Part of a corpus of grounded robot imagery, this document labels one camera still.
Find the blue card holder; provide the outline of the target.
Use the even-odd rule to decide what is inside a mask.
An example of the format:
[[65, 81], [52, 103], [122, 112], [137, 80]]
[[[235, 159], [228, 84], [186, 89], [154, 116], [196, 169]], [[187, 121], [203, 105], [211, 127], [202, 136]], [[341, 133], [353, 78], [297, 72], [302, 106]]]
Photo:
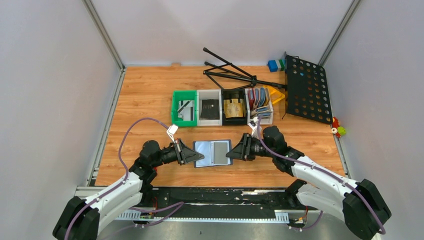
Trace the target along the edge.
[[[207, 168], [207, 167], [218, 167], [218, 166], [227, 166], [227, 165], [214, 165], [214, 142], [228, 141], [229, 142], [229, 151], [232, 148], [232, 142], [230, 139], [221, 139], [221, 140], [204, 140], [204, 141], [194, 141], [193, 147], [194, 150], [203, 154], [204, 159], [197, 160], [194, 162], [195, 168]], [[233, 165], [233, 159], [230, 158], [230, 165]]]

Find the grey card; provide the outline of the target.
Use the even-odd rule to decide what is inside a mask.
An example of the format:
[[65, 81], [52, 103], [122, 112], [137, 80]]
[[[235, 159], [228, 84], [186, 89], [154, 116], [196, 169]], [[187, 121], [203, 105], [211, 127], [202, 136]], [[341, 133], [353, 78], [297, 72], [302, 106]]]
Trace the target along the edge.
[[226, 154], [229, 152], [228, 141], [216, 141], [213, 143], [213, 164], [217, 166], [230, 165], [231, 160]]

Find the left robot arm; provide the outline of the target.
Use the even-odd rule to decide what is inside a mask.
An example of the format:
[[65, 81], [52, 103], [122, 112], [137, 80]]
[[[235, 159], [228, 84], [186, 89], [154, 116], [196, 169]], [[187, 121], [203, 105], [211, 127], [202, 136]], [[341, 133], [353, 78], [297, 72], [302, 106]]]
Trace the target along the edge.
[[164, 148], [155, 140], [145, 142], [123, 177], [96, 194], [70, 199], [52, 235], [57, 240], [95, 240], [124, 211], [152, 198], [151, 183], [157, 176], [157, 167], [172, 162], [185, 165], [203, 158], [203, 154], [186, 146], [180, 138]]

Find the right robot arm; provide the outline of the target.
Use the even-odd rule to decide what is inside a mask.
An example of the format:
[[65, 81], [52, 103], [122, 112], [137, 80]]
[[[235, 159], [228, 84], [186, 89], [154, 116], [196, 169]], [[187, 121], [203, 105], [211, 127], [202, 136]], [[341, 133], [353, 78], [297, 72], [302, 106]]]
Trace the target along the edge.
[[372, 181], [356, 181], [317, 164], [289, 146], [277, 126], [266, 127], [262, 135], [244, 133], [226, 156], [242, 161], [252, 161], [257, 156], [269, 157], [278, 170], [296, 178], [287, 188], [289, 204], [326, 212], [343, 221], [362, 240], [386, 233], [384, 224], [392, 213]]

